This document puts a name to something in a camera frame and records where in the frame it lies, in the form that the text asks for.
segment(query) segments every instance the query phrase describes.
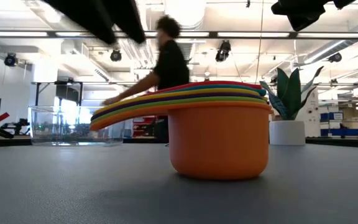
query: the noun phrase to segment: ceiling light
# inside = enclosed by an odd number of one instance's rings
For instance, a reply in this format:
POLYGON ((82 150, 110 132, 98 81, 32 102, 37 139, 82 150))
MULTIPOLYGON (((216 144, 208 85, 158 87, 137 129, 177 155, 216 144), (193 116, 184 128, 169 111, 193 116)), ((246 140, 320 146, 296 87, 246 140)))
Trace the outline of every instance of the ceiling light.
POLYGON ((163 12, 165 10, 164 5, 161 4, 148 4, 146 5, 146 7, 148 7, 151 11, 155 11, 155 12, 163 12))
POLYGON ((46 32, 1 32, 0 37, 47 37, 46 32))
POLYGON ((207 37, 209 32, 181 32, 181 37, 207 37))
POLYGON ((157 35, 157 32, 145 32, 144 33, 146 37, 155 37, 157 35))
POLYGON ((180 44, 205 44, 206 40, 188 40, 188 39, 178 39, 180 44))
POLYGON ((299 33, 297 37, 301 38, 343 38, 351 39, 358 38, 358 34, 347 34, 347 33, 299 33))
POLYGON ((228 40, 222 41, 221 46, 218 49, 218 52, 215 56, 216 62, 223 62, 229 57, 229 53, 231 51, 231 44, 228 40))
POLYGON ((89 32, 56 32, 55 35, 59 37, 89 37, 92 36, 89 32))
POLYGON ((288 37, 287 32, 218 32, 220 37, 288 37))
POLYGON ((316 58, 320 57, 322 54, 325 54, 327 51, 333 49, 334 47, 338 46, 339 44, 343 43, 344 41, 345 41, 345 40, 341 40, 341 41, 336 42, 335 44, 332 44, 331 46, 327 47, 326 49, 320 51, 320 53, 316 54, 315 56, 313 56, 313 57, 311 57, 311 58, 305 60, 304 63, 311 63, 311 62, 313 62, 316 58))

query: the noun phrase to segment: person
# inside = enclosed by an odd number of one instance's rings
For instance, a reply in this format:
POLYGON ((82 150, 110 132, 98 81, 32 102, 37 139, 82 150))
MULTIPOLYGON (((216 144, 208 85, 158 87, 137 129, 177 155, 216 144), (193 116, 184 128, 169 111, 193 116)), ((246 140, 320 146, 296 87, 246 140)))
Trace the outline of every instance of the person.
MULTIPOLYGON (((158 61, 154 69, 143 79, 138 81, 120 95, 107 99, 104 105, 110 105, 127 97, 146 91, 153 86, 163 90, 189 83, 190 72, 187 62, 175 39, 180 34, 180 26, 176 20, 163 16, 157 21, 157 42, 159 49, 158 61)), ((155 122, 155 137, 167 143, 168 117, 159 116, 155 122)))

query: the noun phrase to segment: black cloth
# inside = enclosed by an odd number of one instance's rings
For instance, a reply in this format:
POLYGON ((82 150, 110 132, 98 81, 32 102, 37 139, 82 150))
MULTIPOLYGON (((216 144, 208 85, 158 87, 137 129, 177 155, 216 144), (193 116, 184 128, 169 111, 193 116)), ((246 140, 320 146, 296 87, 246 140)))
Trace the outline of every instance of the black cloth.
POLYGON ((190 72, 185 57, 174 40, 161 47, 154 73, 160 78, 158 90, 189 83, 190 72))
MULTIPOLYGON (((157 89, 163 90, 175 86, 188 84, 190 72, 178 44, 174 40, 167 41, 160 48, 157 65, 154 73, 160 78, 157 89)), ((168 117, 159 116, 155 124, 155 137, 164 143, 169 142, 168 117)))
POLYGON ((161 143, 169 143, 168 117, 156 120, 154 137, 161 143))

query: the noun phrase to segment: table surface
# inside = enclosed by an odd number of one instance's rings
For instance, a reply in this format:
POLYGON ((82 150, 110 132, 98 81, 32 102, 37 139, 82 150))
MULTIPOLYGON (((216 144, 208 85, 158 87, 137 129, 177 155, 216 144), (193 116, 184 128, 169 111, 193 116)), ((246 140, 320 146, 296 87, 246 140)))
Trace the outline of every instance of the table surface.
POLYGON ((358 148, 271 146, 259 178, 216 182, 160 144, 0 147, 0 223, 358 223, 358 148))

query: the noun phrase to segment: fluorescent light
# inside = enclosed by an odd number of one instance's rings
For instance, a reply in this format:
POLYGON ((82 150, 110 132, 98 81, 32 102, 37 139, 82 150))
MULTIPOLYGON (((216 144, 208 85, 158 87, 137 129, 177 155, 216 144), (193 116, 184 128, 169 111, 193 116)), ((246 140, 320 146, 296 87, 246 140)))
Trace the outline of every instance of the fluorescent light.
POLYGON ((220 37, 288 37, 287 32, 219 32, 220 37))
POLYGON ((163 12, 165 10, 165 7, 162 3, 161 4, 149 4, 149 5, 146 5, 146 7, 148 7, 149 9, 151 9, 152 11, 155 11, 155 12, 163 12))
POLYGON ((1 32, 0 37, 47 37, 46 32, 1 32))
POLYGON ((56 32, 57 36, 61 37, 89 37, 92 36, 89 32, 56 32))
POLYGON ((114 35, 116 37, 127 37, 127 35, 125 33, 123 33, 123 32, 114 32, 114 35))
POLYGON ((146 37, 155 37, 157 35, 157 32, 145 32, 146 37))
POLYGON ((181 44, 205 44, 205 40, 188 40, 188 39, 178 39, 178 43, 181 44))
POLYGON ((358 34, 347 33, 299 33, 297 37, 303 38, 358 38, 358 34))
POLYGON ((209 32, 181 32, 181 37, 207 37, 209 32))
POLYGON ((73 53, 75 53, 77 55, 82 55, 77 49, 73 49, 73 53))

